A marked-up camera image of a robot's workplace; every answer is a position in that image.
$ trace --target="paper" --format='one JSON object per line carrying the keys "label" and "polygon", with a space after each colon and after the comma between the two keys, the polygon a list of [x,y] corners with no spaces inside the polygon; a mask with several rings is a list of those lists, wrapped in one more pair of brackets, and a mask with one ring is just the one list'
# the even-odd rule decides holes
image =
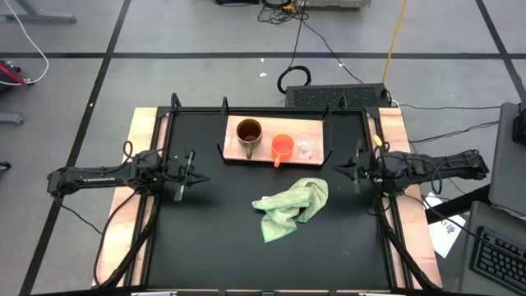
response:
{"label": "paper", "polygon": [[[427,194],[426,198],[429,206],[438,206],[442,201],[435,197],[432,192]],[[451,220],[463,226],[466,224],[464,220],[459,215],[450,217]],[[454,241],[459,236],[462,229],[448,220],[442,220],[429,225],[429,233],[431,234],[431,240],[433,242],[433,247],[435,252],[438,253],[442,258],[446,258],[447,254],[450,252],[451,247],[453,247]]]}

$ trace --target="wooden cutting board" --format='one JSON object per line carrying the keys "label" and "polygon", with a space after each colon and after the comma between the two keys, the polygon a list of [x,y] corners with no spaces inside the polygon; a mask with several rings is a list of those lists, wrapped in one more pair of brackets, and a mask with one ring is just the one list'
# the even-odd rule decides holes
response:
{"label": "wooden cutting board", "polygon": [[[247,159],[245,149],[239,144],[236,128],[244,119],[255,119],[261,125],[263,138],[261,144],[252,152],[252,158]],[[262,118],[229,115],[227,130],[224,137],[223,157],[227,160],[267,161],[272,158],[272,139],[279,134],[287,134],[294,139],[294,151],[290,160],[283,161],[293,164],[322,164],[323,152],[323,121],[288,118]],[[308,141],[313,147],[310,159],[298,157],[298,141]]]}

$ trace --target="wire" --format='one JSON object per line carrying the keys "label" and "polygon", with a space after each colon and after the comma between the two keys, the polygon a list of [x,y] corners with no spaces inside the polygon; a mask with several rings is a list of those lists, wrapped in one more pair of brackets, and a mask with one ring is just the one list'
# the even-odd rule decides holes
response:
{"label": "wire", "polygon": [[450,180],[450,182],[453,183],[453,186],[457,188],[458,191],[460,191],[462,194],[466,194],[466,192],[460,189],[459,185],[457,185],[457,183],[455,183],[451,178],[448,178],[448,180]]}
{"label": "wire", "polygon": [[488,107],[455,107],[455,106],[446,106],[446,107],[417,107],[410,104],[400,104],[400,107],[410,107],[413,109],[420,110],[445,110],[445,109],[461,109],[461,110],[486,110],[486,109],[500,109],[500,106],[488,106]]}
{"label": "wire", "polygon": [[[40,53],[40,55],[42,56],[42,58],[44,58],[44,61],[46,62],[46,68],[44,69],[44,72],[42,72],[42,75],[40,75],[40,77],[35,79],[35,80],[28,81],[28,83],[39,82],[42,78],[44,78],[44,75],[46,75],[46,73],[48,72],[48,69],[49,69],[48,58],[46,58],[46,56],[42,53],[42,51],[39,49],[39,47],[36,46],[35,42],[33,42],[31,37],[27,34],[27,32],[25,31],[24,25],[22,25],[22,22],[18,18],[18,15],[15,13],[15,11],[11,7],[11,5],[9,5],[9,2],[7,0],[3,0],[3,1],[6,3],[7,8],[9,8],[9,10],[12,13],[12,15],[16,18],[16,21],[18,21],[18,24],[20,24],[20,28],[22,28],[22,32],[24,32],[25,37],[31,42],[31,44],[33,44],[33,47],[35,47],[35,49]],[[6,86],[21,86],[22,85],[21,83],[11,83],[11,82],[5,82],[5,81],[0,81],[0,84],[6,85]]]}
{"label": "wire", "polygon": [[[284,12],[282,6],[285,4],[286,2],[284,1],[282,1],[281,4],[271,4],[266,0],[263,0],[263,7],[257,16],[257,21],[271,25],[282,25],[292,19],[304,21],[309,19],[309,15],[305,13],[306,3],[303,4],[303,9],[301,11],[298,10],[296,3],[294,3],[294,10],[296,11],[294,13]],[[263,12],[270,12],[270,14],[267,18],[264,18]]]}
{"label": "wire", "polygon": [[336,53],[330,48],[329,44],[327,43],[327,40],[325,40],[325,38],[323,38],[323,36],[322,36],[320,33],[316,32],[316,31],[315,31],[314,29],[312,29],[309,25],[307,25],[307,23],[306,23],[305,21],[303,22],[303,24],[304,24],[307,28],[309,28],[309,30],[311,30],[314,34],[318,35],[318,36],[321,38],[321,40],[323,40],[323,43],[325,43],[325,46],[328,48],[328,50],[330,51],[330,53],[332,53],[332,56],[335,57],[336,60],[338,60],[339,65],[340,65],[343,69],[345,69],[345,71],[346,71],[350,76],[352,76],[356,81],[358,81],[358,82],[360,82],[361,84],[363,84],[363,81],[362,81],[360,78],[356,77],[354,74],[352,74],[351,71],[349,71],[349,70],[346,68],[346,66],[344,65],[344,63],[343,63],[342,61],[339,60],[339,58],[338,58],[338,56],[336,55]]}
{"label": "wire", "polygon": [[[305,3],[303,3],[303,9],[302,11],[305,11]],[[299,27],[298,27],[298,34],[296,35],[296,43],[294,44],[294,51],[293,51],[293,58],[290,60],[290,64],[288,65],[288,68],[290,68],[293,63],[294,59],[296,58],[296,49],[298,49],[298,41],[299,41],[299,35],[302,33],[302,25],[304,24],[303,17],[299,20]]]}
{"label": "wire", "polygon": [[[417,147],[415,147],[415,145],[414,145],[413,143],[411,143],[411,142],[409,142],[409,145],[413,148],[414,152],[415,152],[416,154],[418,154]],[[460,192],[462,192],[462,194],[466,194],[466,192],[462,191],[462,189],[460,189],[459,185],[457,185],[457,184],[453,181],[453,179],[448,178],[448,180],[450,180],[450,182],[453,183],[453,186],[455,186]],[[446,201],[450,201],[450,200],[452,199],[452,198],[448,198],[448,197],[436,197],[436,198],[441,199],[441,200],[446,200]]]}
{"label": "wire", "polygon": [[129,197],[127,197],[118,207],[115,208],[115,210],[112,212],[112,214],[109,216],[108,221],[106,221],[106,224],[104,225],[104,228],[102,230],[102,238],[100,239],[99,243],[99,249],[97,250],[97,255],[95,256],[95,263],[93,265],[93,280],[96,283],[96,285],[100,285],[99,277],[97,276],[97,266],[99,265],[99,257],[100,253],[102,252],[102,246],[104,245],[104,238],[106,236],[106,232],[108,231],[109,224],[111,223],[113,217],[119,210],[121,210],[131,199],[134,197],[138,192],[138,189],[136,189]]}
{"label": "wire", "polygon": [[95,227],[95,225],[93,225],[91,222],[89,222],[88,220],[82,218],[82,216],[75,212],[74,210],[68,208],[67,206],[63,205],[62,203],[58,202],[57,199],[54,199],[53,202],[55,202],[57,205],[61,206],[62,208],[64,208],[65,210],[69,210],[71,213],[73,213],[73,215],[77,216],[80,220],[82,220],[82,222],[88,224],[89,226],[91,226],[92,229],[94,229],[98,234],[102,235],[102,233],[100,232],[100,230],[98,228]]}
{"label": "wire", "polygon": [[222,7],[245,7],[252,5],[252,3],[219,3],[216,0],[211,0],[213,4],[219,5]]}
{"label": "wire", "polygon": [[387,205],[386,208],[384,208],[384,206],[383,206],[383,202],[382,202],[382,206],[381,206],[382,209],[381,209],[381,210],[374,210],[374,209],[375,209],[375,205],[376,205],[376,201],[378,201],[378,199],[382,199],[382,198],[384,198],[384,197],[377,196],[377,197],[375,197],[375,198],[372,199],[372,206],[371,206],[371,207],[372,207],[372,209],[373,209],[373,212],[371,213],[371,212],[369,211],[369,209],[367,209],[367,214],[368,214],[368,215],[380,215],[380,214],[384,214],[385,212],[388,211],[389,208],[391,208],[391,204],[392,204],[392,202],[391,202],[390,199],[388,199],[388,201],[389,201],[389,205]]}
{"label": "wire", "polygon": [[400,25],[402,24],[402,20],[404,19],[405,7],[407,6],[407,4],[408,4],[408,0],[404,0],[404,4],[402,5],[402,11],[400,11],[398,22],[396,23],[396,27],[394,28],[393,39],[391,40],[391,46],[389,48],[389,53],[387,54],[387,61],[385,61],[384,76],[381,80],[383,84],[387,82],[387,74],[389,73],[391,54],[393,53],[393,49],[395,48],[395,42],[396,42],[396,39],[398,38],[398,32],[400,30]]}
{"label": "wire", "polygon": [[427,206],[427,209],[430,210],[431,212],[433,212],[435,215],[437,215],[439,218],[441,218],[442,220],[448,220],[449,222],[457,225],[460,229],[462,229],[466,234],[469,234],[471,235],[472,237],[474,237],[475,239],[477,239],[479,242],[481,243],[484,243],[484,247],[489,247],[491,249],[493,249],[494,251],[497,251],[497,252],[500,252],[500,253],[503,253],[505,254],[506,256],[509,256],[509,257],[516,257],[517,255],[515,255],[514,253],[511,253],[509,252],[508,250],[505,250],[505,249],[501,249],[501,248],[498,248],[498,247],[495,247],[494,245],[488,243],[488,241],[484,238],[481,238],[480,236],[474,234],[473,232],[469,231],[467,228],[465,228],[464,226],[460,225],[459,223],[457,223],[456,221],[444,216],[443,214],[439,213],[437,210],[433,209],[433,207],[424,199],[423,201],[421,201],[420,199],[416,198],[416,197],[411,197],[407,194],[403,194],[404,196],[406,197],[409,197],[411,199],[414,199],[415,201],[418,201],[420,202],[423,206]]}
{"label": "wire", "polygon": [[472,233],[471,231],[469,231],[468,229],[466,229],[464,226],[458,224],[456,221],[453,221],[452,219],[450,218],[447,218],[446,216],[444,216],[443,214],[439,213],[437,210],[433,209],[433,207],[426,201],[426,199],[423,199],[423,200],[420,200],[419,198],[416,198],[416,197],[411,197],[407,194],[403,194],[405,197],[409,197],[411,199],[414,199],[415,201],[418,201],[420,202],[423,206],[427,206],[427,209],[430,210],[431,212],[435,213],[437,216],[439,216],[442,220],[448,220],[449,222],[459,226],[463,231],[465,231],[467,234],[470,234],[472,235],[473,237],[475,238],[478,238],[482,241],[485,241],[484,239],[480,238],[478,235]]}
{"label": "wire", "polygon": [[396,108],[398,108],[398,109],[400,108],[400,104],[396,100],[391,99],[391,102],[396,104]]}
{"label": "wire", "polygon": [[498,121],[489,122],[489,123],[480,123],[480,124],[474,125],[472,127],[468,127],[468,128],[466,128],[464,130],[458,130],[458,131],[454,131],[454,132],[447,132],[447,133],[442,134],[442,135],[430,136],[430,137],[427,137],[427,138],[424,138],[424,139],[415,140],[415,141],[409,141],[409,142],[410,143],[424,143],[424,142],[436,141],[436,140],[447,138],[447,137],[451,137],[451,136],[458,136],[458,135],[461,135],[461,134],[463,134],[465,132],[471,132],[471,131],[479,129],[479,128],[491,127],[491,126],[494,126],[494,125],[496,125],[498,123],[499,123]]}

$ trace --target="keyboard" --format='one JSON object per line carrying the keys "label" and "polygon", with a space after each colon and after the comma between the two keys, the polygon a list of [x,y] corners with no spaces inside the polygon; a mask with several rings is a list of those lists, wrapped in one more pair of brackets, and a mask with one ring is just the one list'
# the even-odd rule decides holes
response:
{"label": "keyboard", "polygon": [[526,246],[488,229],[478,228],[479,239],[473,245],[471,270],[496,283],[526,295]]}

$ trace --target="white cable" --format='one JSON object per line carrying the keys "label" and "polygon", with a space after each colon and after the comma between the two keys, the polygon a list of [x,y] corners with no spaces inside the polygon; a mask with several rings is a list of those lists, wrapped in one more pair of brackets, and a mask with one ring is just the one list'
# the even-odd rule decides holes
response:
{"label": "white cable", "polygon": [[[20,24],[20,28],[22,28],[22,31],[24,32],[25,37],[31,42],[31,44],[33,44],[33,46],[34,46],[35,49],[40,53],[40,55],[42,55],[42,58],[44,58],[44,61],[46,61],[46,68],[44,69],[44,72],[42,73],[42,75],[40,75],[40,77],[39,77],[38,79],[27,81],[27,83],[35,83],[35,82],[39,82],[39,81],[44,77],[44,75],[46,75],[46,72],[47,72],[48,69],[49,69],[49,61],[48,61],[48,58],[46,58],[46,56],[42,53],[42,51],[39,49],[39,47],[36,46],[35,42],[33,42],[33,40],[31,39],[31,37],[27,34],[27,32],[25,31],[24,25],[22,25],[22,22],[20,21],[20,19],[19,19],[18,16],[16,15],[16,13],[15,13],[15,11],[13,10],[13,8],[11,7],[11,5],[9,5],[9,2],[8,2],[7,0],[3,0],[3,1],[6,3],[7,8],[9,8],[9,10],[10,10],[11,13],[13,14],[13,16],[16,18],[16,20],[17,20],[18,23]],[[21,83],[10,83],[10,82],[5,82],[5,81],[0,81],[0,84],[6,85],[6,86],[21,86],[21,85],[22,85]]]}

